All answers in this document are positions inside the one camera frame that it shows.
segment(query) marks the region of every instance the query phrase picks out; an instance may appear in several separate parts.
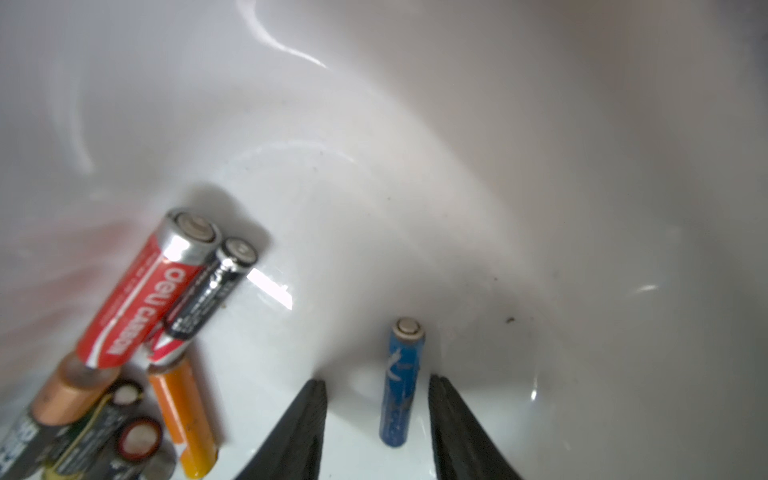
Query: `blue battery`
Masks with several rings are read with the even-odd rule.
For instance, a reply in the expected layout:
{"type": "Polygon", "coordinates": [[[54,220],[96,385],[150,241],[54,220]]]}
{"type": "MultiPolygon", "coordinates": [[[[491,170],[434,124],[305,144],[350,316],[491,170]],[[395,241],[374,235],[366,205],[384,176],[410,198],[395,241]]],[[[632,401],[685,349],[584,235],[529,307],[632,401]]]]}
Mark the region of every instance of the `blue battery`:
{"type": "Polygon", "coordinates": [[[390,447],[401,446],[408,437],[424,341],[424,329],[412,318],[403,317],[392,327],[379,426],[379,436],[390,447]]]}

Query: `orange battery wrapper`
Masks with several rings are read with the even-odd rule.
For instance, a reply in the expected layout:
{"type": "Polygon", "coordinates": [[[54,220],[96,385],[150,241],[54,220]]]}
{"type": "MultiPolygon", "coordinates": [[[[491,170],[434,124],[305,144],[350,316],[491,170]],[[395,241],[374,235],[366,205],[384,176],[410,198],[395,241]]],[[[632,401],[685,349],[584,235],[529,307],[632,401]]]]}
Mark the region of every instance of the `orange battery wrapper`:
{"type": "Polygon", "coordinates": [[[184,474],[203,478],[216,464],[218,447],[187,356],[170,366],[150,366],[147,374],[171,440],[185,447],[179,457],[184,474]]]}

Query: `white ceramic surface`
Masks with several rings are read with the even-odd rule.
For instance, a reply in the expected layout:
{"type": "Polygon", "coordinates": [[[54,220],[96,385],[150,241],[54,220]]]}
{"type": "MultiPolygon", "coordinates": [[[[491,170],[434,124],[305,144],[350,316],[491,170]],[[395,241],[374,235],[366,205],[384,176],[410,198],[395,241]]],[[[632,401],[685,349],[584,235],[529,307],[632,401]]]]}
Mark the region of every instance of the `white ceramic surface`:
{"type": "Polygon", "coordinates": [[[759,45],[739,2],[587,3],[1,3],[0,434],[191,205],[263,252],[197,341],[208,478],[312,375],[321,478],[434,478],[430,372],[527,480],[765,478],[759,45]]]}

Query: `battery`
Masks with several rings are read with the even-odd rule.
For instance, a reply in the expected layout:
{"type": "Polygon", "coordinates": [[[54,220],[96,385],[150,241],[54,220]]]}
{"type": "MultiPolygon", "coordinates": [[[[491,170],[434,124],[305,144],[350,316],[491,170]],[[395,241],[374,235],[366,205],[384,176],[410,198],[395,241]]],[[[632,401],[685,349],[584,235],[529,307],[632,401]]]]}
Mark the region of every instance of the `battery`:
{"type": "Polygon", "coordinates": [[[165,449],[152,455],[137,480],[170,480],[176,470],[176,457],[165,449]]]}
{"type": "Polygon", "coordinates": [[[126,363],[220,242],[210,221],[169,211],[81,337],[80,360],[99,369],[126,363]]]}
{"type": "Polygon", "coordinates": [[[118,380],[83,419],[57,441],[43,471],[44,480],[79,478],[94,461],[98,451],[138,407],[141,386],[118,380]]]}
{"type": "Polygon", "coordinates": [[[229,237],[163,319],[163,329],[149,340],[150,362],[169,365],[251,271],[259,256],[241,238],[229,237]]]}
{"type": "Polygon", "coordinates": [[[411,404],[424,342],[424,329],[413,318],[403,317],[392,327],[379,426],[381,440],[390,447],[399,447],[408,438],[411,404]]]}
{"type": "Polygon", "coordinates": [[[184,474],[203,478],[216,464],[218,447],[189,359],[182,355],[169,366],[150,365],[147,375],[184,474]]]}
{"type": "Polygon", "coordinates": [[[119,372],[89,369],[74,353],[63,358],[0,443],[0,479],[35,473],[54,440],[88,412],[119,372]]]}
{"type": "Polygon", "coordinates": [[[104,446],[82,480],[134,480],[162,441],[163,428],[157,420],[129,420],[104,446]]]}

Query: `red battery label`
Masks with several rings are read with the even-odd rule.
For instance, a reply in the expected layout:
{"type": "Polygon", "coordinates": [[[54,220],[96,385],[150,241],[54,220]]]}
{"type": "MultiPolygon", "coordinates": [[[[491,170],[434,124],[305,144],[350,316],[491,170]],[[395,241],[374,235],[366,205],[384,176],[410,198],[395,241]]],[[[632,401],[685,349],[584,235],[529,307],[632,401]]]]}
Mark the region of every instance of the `red battery label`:
{"type": "Polygon", "coordinates": [[[152,363],[160,362],[163,359],[170,358],[168,356],[176,352],[180,355],[184,351],[186,343],[184,340],[166,335],[161,330],[147,342],[152,350],[152,353],[149,355],[149,361],[152,363]]]}
{"type": "Polygon", "coordinates": [[[153,234],[85,331],[80,360],[99,369],[126,363],[202,267],[170,261],[153,234]]]}

